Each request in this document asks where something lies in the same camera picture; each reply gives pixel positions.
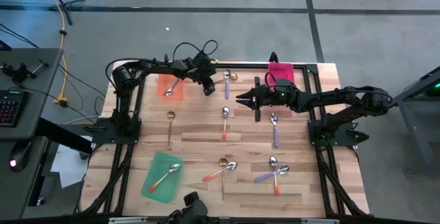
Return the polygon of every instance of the concrete floor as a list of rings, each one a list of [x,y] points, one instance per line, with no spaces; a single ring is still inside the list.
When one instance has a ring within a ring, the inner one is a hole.
[[[7,3],[43,3],[51,0],[0,0]],[[306,8],[305,0],[86,0],[86,5],[192,8]],[[435,0],[313,0],[314,8],[440,9]],[[316,62],[307,14],[72,12],[74,26],[65,41],[69,71],[104,91],[104,66],[123,57],[170,54],[182,41],[203,45],[216,39],[221,60],[267,61],[276,51],[281,60]],[[440,16],[316,15],[326,63],[336,63],[342,86],[373,85],[395,96],[403,88],[439,66]],[[58,47],[57,12],[0,10],[0,23],[40,47]],[[0,33],[13,47],[27,44]],[[182,48],[180,56],[193,56]],[[62,76],[56,76],[51,94],[57,96]],[[94,115],[96,92],[76,86],[85,98],[85,115]],[[80,99],[68,86],[73,107]],[[69,109],[48,100],[43,115],[57,123],[78,118]],[[440,178],[408,174],[419,163],[398,109],[382,117],[360,119],[360,131],[369,141],[359,156],[371,213],[385,218],[440,221]],[[79,186],[63,190],[78,191]],[[68,208],[51,210],[65,214]]]

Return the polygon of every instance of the spoon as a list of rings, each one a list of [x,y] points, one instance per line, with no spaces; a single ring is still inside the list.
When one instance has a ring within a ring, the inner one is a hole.
[[[228,165],[228,159],[221,158],[219,160],[219,166],[225,168]],[[223,195],[225,194],[225,172],[221,173],[221,200],[223,200]]]
[[[272,175],[275,175],[275,174],[277,174],[277,173],[279,173],[279,174],[281,174],[281,175],[284,175],[284,174],[286,174],[287,172],[289,172],[289,169],[290,169],[290,168],[289,168],[288,165],[281,166],[278,170],[276,170],[276,171],[274,171],[274,172],[267,173],[266,175],[263,175],[263,176],[260,176],[260,177],[255,178],[255,179],[254,179],[254,183],[261,182],[261,181],[263,181],[263,180],[265,180],[265,179],[267,179],[267,178],[270,178]]]
[[[237,80],[238,78],[239,78],[239,76],[236,74],[236,73],[231,73],[231,80]],[[221,79],[221,80],[218,80],[218,81],[216,81],[216,82],[214,82],[215,84],[219,84],[219,83],[222,83],[222,82],[224,82],[226,79]]]
[[[270,121],[274,124],[274,147],[278,148],[280,146],[280,142],[278,141],[278,130],[276,129],[276,123],[278,122],[278,115],[272,113],[270,117]]]
[[[176,164],[171,165],[170,169],[168,169],[168,172],[161,179],[159,179],[159,181],[157,181],[155,184],[153,184],[148,191],[153,192],[154,189],[156,189],[156,187],[159,185],[159,183],[162,182],[162,180],[164,180],[166,176],[168,176],[170,173],[177,172],[179,169],[180,169],[180,164],[176,163]]]
[[[219,174],[220,172],[223,172],[224,170],[234,170],[235,168],[237,168],[237,165],[238,163],[236,163],[235,161],[231,161],[228,163],[228,165],[225,168],[221,169],[220,171],[214,174],[204,177],[202,180],[203,182],[207,182],[208,180],[212,179],[215,175]]]
[[[179,80],[180,78],[177,78],[173,81],[173,83],[171,83],[171,87],[165,91],[165,96],[171,96],[173,94],[173,88],[177,85]]]
[[[269,164],[272,167],[272,172],[275,172],[276,166],[278,165],[278,161],[276,160],[275,156],[269,157]],[[276,182],[276,173],[274,174],[274,180],[275,180],[275,196],[278,196],[280,194],[280,191],[278,189],[278,183]]]
[[[224,116],[224,123],[223,123],[223,139],[226,139],[226,118],[228,118],[229,114],[229,107],[223,107],[223,116]]]
[[[229,69],[227,69],[227,70],[225,70],[223,75],[225,76],[225,79],[226,79],[225,97],[226,97],[226,100],[228,100],[229,99],[229,78],[231,77],[231,71]]]
[[[173,123],[174,117],[176,117],[176,113],[174,113],[174,111],[169,111],[166,114],[166,117],[170,120],[170,127],[168,128],[168,143],[167,143],[167,146],[170,146],[170,142],[171,142],[171,124]]]

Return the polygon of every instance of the metal bracket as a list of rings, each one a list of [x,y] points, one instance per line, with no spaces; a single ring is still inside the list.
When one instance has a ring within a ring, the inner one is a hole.
[[[109,224],[147,223],[148,217],[118,217],[110,218]]]
[[[350,133],[350,131],[353,130],[352,123],[341,125],[336,131],[333,139],[325,139],[320,136],[320,125],[321,120],[309,120],[307,123],[310,144],[312,146],[355,146],[358,144],[356,136]]]
[[[318,74],[317,64],[306,64],[305,67],[306,67],[307,71],[310,71],[313,74]]]
[[[133,120],[133,133],[121,135],[110,118],[98,118],[93,128],[93,143],[97,144],[136,144],[139,141],[142,120]]]
[[[306,219],[301,219],[301,223],[302,224],[339,224],[339,220],[306,218]]]

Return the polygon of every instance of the wooden table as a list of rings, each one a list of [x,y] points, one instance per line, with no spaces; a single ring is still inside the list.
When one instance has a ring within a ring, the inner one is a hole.
[[[323,91],[340,87],[336,65],[318,64]],[[318,166],[314,148],[309,144],[307,120],[309,113],[294,113],[286,107],[261,108],[261,122],[254,121],[254,112],[234,101],[235,95],[245,93],[254,86],[254,77],[264,80],[264,69],[233,69],[239,75],[230,84],[229,100],[225,100],[225,85],[216,85],[216,91],[205,97],[202,86],[184,81],[184,99],[180,102],[164,101],[157,97],[158,75],[146,79],[140,117],[142,130],[139,143],[133,152],[131,171],[127,186],[124,215],[168,216],[184,207],[183,197],[193,191],[208,207],[209,216],[235,217],[324,217]],[[214,81],[223,78],[218,69]],[[303,73],[294,72],[295,84],[304,91]],[[109,86],[102,112],[109,117],[115,106],[113,87]],[[228,138],[222,140],[223,106],[230,107]],[[335,113],[343,104],[326,107]],[[167,150],[168,111],[174,111],[172,148]],[[278,136],[280,147],[273,147],[271,112],[279,116]],[[88,207],[99,195],[109,180],[115,145],[103,145],[90,159],[80,200],[81,209]],[[184,160],[184,169],[175,200],[169,204],[159,203],[140,194],[153,157],[158,151],[166,151]],[[341,184],[361,210],[369,212],[364,187],[353,151],[346,147],[335,147],[335,158]],[[287,164],[290,171],[278,176],[280,196],[274,196],[274,180],[253,183],[253,179],[270,171],[269,156],[278,159],[278,165]],[[226,157],[239,163],[235,171],[225,174],[225,194],[221,200],[221,177],[207,183],[202,178],[219,169],[218,160]],[[119,185],[113,195],[114,208]],[[332,207],[336,201],[332,187]]]

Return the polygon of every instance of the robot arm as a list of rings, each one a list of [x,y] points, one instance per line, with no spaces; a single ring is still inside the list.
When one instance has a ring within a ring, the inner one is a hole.
[[[116,123],[118,130],[123,134],[129,134],[133,129],[133,120],[129,116],[131,94],[133,90],[149,74],[170,74],[178,78],[190,78],[193,82],[203,85],[205,96],[215,91],[215,84],[210,78],[215,71],[215,64],[212,59],[203,51],[199,52],[193,59],[174,60],[169,62],[156,59],[139,59],[127,62],[112,71],[114,87],[116,90],[116,108],[111,117]]]
[[[285,105],[296,113],[310,111],[315,107],[332,104],[351,106],[335,114],[327,113],[321,119],[319,135],[331,139],[339,126],[362,116],[379,116],[387,113],[388,93],[376,87],[345,87],[322,93],[305,93],[286,79],[278,79],[274,86],[259,85],[247,93],[238,95],[236,100],[255,110],[255,120],[260,120],[262,106]]]

